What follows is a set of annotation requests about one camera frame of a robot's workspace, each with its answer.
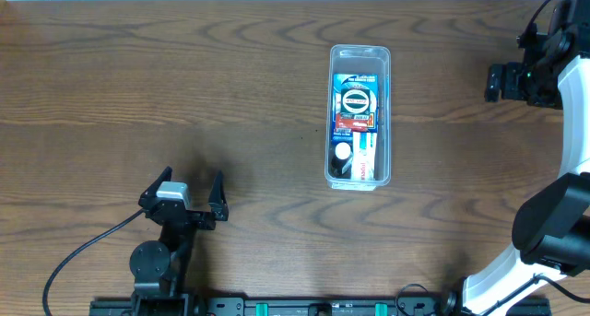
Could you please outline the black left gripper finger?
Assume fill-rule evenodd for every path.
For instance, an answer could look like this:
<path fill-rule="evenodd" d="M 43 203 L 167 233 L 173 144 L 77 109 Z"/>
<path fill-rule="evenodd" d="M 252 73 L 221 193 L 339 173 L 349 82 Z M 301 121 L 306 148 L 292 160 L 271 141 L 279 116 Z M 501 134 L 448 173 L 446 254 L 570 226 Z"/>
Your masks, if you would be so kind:
<path fill-rule="evenodd" d="M 139 200 L 144 201 L 150 198 L 157 197 L 157 191 L 159 187 L 166 181 L 171 180 L 172 175 L 172 168 L 170 166 L 166 167 L 162 173 L 158 176 L 156 180 L 154 180 L 144 192 L 141 193 Z"/>
<path fill-rule="evenodd" d="M 227 221 L 229 219 L 229 206 L 225 196 L 223 180 L 224 175 L 219 171 L 213 180 L 207 201 L 211 213 L 217 221 Z"/>

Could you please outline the dark bottle with white cap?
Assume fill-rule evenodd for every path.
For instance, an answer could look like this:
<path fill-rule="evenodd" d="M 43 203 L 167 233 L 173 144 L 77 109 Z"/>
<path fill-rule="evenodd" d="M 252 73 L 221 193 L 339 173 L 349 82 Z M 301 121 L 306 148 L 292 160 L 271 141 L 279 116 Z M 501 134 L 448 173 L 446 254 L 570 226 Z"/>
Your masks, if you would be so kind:
<path fill-rule="evenodd" d="M 352 164 L 352 148 L 349 143 L 338 143 L 330 161 L 331 173 L 336 178 L 344 177 Z"/>

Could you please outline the red medicine box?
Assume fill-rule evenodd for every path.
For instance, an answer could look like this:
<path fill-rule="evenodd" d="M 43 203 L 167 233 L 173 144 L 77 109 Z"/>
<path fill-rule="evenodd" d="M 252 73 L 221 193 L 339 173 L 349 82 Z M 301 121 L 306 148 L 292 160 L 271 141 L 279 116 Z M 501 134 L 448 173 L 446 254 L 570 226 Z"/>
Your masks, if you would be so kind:
<path fill-rule="evenodd" d="M 368 132 L 375 127 L 374 114 L 345 114 L 338 113 L 335 119 L 336 129 L 346 129 L 352 132 Z"/>

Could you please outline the dark green round-label box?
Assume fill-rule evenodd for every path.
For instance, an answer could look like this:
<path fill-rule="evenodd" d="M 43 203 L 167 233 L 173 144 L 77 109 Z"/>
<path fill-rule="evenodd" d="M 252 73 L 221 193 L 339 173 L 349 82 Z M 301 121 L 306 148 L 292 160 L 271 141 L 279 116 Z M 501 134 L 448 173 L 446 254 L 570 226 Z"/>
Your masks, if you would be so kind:
<path fill-rule="evenodd" d="M 371 107 L 371 92 L 364 88 L 347 88 L 341 93 L 341 113 L 348 115 L 368 114 Z"/>

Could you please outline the white Panadol box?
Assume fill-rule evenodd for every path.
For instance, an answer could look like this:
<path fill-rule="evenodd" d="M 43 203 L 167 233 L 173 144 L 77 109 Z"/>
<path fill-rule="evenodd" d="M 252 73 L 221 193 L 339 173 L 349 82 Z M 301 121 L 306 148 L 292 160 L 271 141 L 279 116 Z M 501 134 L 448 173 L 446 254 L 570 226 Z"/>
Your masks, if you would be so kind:
<path fill-rule="evenodd" d="M 376 147 L 376 133 L 353 133 L 353 156 L 351 163 L 351 179 L 353 181 L 374 180 Z"/>

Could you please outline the blue Kool Fever box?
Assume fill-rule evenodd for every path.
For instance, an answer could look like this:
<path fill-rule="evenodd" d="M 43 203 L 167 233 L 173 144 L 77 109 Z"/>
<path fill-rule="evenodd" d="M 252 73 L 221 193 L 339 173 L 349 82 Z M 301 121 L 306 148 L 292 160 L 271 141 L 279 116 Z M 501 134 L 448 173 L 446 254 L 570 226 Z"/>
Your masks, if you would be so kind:
<path fill-rule="evenodd" d="M 331 143 L 336 145 L 340 142 L 352 143 L 353 133 L 346 129 L 336 129 L 335 119 L 338 113 L 341 113 L 341 93 L 347 88 L 364 88 L 371 92 L 371 107 L 370 112 L 374 114 L 375 127 L 368 132 L 373 133 L 378 130 L 378 109 L 379 109 L 379 87 L 378 76 L 375 74 L 342 74 L 337 73 L 333 76 L 333 93 L 331 98 Z"/>

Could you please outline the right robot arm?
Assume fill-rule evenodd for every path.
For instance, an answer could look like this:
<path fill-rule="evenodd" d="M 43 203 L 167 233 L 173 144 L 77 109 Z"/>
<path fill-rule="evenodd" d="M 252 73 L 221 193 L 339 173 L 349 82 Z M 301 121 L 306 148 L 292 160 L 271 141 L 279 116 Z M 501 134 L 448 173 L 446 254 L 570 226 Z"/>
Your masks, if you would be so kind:
<path fill-rule="evenodd" d="M 460 280 L 443 315 L 547 315 L 546 302 L 527 300 L 544 285 L 589 301 L 559 284 L 589 268 L 589 0 L 560 1 L 547 32 L 530 21 L 517 43 L 522 62 L 491 65 L 484 98 L 562 111 L 559 175 L 519 208 L 511 244 Z"/>

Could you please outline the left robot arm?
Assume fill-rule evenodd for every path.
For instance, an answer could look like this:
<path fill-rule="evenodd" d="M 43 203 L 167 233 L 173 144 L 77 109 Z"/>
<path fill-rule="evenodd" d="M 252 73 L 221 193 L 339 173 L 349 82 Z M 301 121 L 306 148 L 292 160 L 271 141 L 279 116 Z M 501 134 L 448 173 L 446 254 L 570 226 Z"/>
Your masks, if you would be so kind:
<path fill-rule="evenodd" d="M 138 205 L 146 218 L 161 226 L 157 240 L 138 245 L 129 260 L 135 278 L 132 294 L 133 315 L 205 315 L 202 298 L 185 288 L 195 235 L 213 230 L 229 219 L 229 207 L 218 172 L 208 196 L 208 211 L 191 208 L 191 196 L 184 182 L 171 179 L 166 168 L 141 194 Z"/>

